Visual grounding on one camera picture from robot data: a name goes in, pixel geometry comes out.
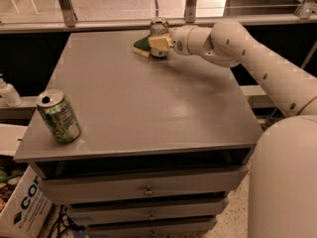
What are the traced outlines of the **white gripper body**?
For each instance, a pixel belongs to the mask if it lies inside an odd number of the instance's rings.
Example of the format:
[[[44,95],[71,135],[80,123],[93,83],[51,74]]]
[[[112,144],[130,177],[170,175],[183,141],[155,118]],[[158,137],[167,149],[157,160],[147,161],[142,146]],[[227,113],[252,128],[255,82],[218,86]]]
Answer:
[[[184,56],[196,55],[197,50],[190,40],[190,35],[196,30],[196,26],[185,25],[169,30],[173,49],[179,54]]]

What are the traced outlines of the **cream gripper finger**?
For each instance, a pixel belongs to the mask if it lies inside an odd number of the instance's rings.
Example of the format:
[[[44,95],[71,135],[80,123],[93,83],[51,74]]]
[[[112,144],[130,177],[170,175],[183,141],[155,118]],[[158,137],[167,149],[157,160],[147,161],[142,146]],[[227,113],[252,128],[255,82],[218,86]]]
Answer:
[[[169,35],[149,37],[149,44],[151,48],[158,50],[169,50],[173,47],[173,43]]]

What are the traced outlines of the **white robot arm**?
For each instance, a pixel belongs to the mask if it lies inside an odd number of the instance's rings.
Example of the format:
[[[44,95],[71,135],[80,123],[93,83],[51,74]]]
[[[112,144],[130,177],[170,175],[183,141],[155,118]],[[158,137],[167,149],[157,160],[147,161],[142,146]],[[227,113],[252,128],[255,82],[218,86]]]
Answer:
[[[264,131],[254,150],[248,238],[317,238],[317,78],[233,20],[211,28],[172,28],[149,43],[221,66],[244,66],[284,115]]]

